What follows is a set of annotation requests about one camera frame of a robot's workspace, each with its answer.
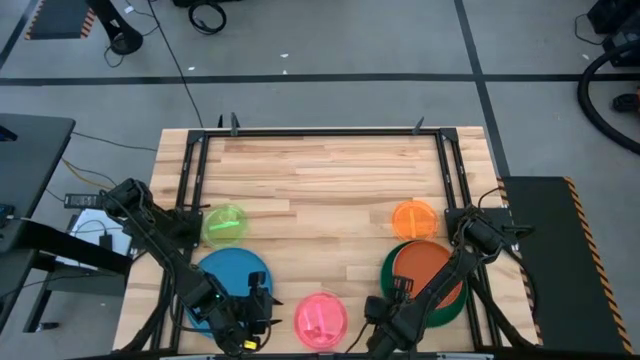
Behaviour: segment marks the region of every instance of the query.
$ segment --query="green cup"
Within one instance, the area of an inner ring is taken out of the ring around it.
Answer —
[[[387,255],[382,264],[382,269],[380,270],[380,288],[382,289],[382,294],[386,298],[391,298],[391,288],[393,284],[393,262],[396,259],[396,255],[404,248],[409,245],[413,241],[403,242],[400,245],[396,246],[391,250],[391,252]],[[460,294],[455,299],[455,301],[448,306],[445,306],[441,309],[434,310],[429,318],[427,318],[427,327],[433,328],[448,324],[453,319],[455,319],[458,314],[462,312],[464,309],[464,304],[467,301],[467,296],[469,295],[469,287],[466,282],[462,283],[462,290]]]
[[[238,246],[247,233],[245,212],[233,204],[216,206],[202,221],[202,238],[216,249]]]

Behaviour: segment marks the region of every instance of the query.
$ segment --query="blue plate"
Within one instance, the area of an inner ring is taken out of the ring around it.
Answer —
[[[255,271],[264,271],[267,277],[264,286],[273,294],[273,281],[267,265],[249,250],[240,248],[227,248],[217,250],[198,264],[202,270],[215,275],[222,285],[227,289],[229,295],[247,296],[249,295],[249,274]],[[187,312],[191,325],[198,329],[209,329],[209,324],[203,321],[197,324]],[[211,333],[202,335],[212,338]]]

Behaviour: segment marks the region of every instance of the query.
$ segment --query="dark green plate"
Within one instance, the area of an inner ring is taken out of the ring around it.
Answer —
[[[391,279],[393,277],[393,261],[396,259],[396,255],[402,250],[403,247],[412,243],[413,241],[403,242],[402,244],[396,246],[391,250],[387,258],[384,260],[382,264],[382,269],[380,270],[380,288],[382,289],[382,294],[389,298],[391,297]],[[462,284],[462,290],[460,291],[460,295],[456,298],[456,300],[451,303],[451,305],[446,306],[442,309],[436,309],[427,319],[427,327],[437,327],[442,326],[458,316],[462,309],[464,309],[464,304],[467,302],[467,296],[469,295],[469,289],[467,283],[464,282]]]

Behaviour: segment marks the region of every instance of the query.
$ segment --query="pink plate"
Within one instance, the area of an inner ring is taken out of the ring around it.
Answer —
[[[338,297],[325,292],[304,298],[293,321],[298,339],[313,350],[330,350],[347,333],[347,309]]]

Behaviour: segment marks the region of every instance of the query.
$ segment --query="black table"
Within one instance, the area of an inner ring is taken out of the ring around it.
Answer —
[[[74,120],[66,118],[0,114],[0,126],[18,136],[16,141],[0,142],[0,203],[14,206],[16,218],[33,215],[69,143],[74,125]],[[54,255],[123,275],[128,273],[131,263],[125,256],[51,227],[30,221],[9,221],[0,229],[0,332],[32,268],[47,271],[47,279],[54,272],[68,275],[74,270],[75,267],[56,263]],[[57,285],[68,286],[63,281]],[[25,331],[35,331],[34,324],[39,321],[50,294],[47,283],[36,299]]]

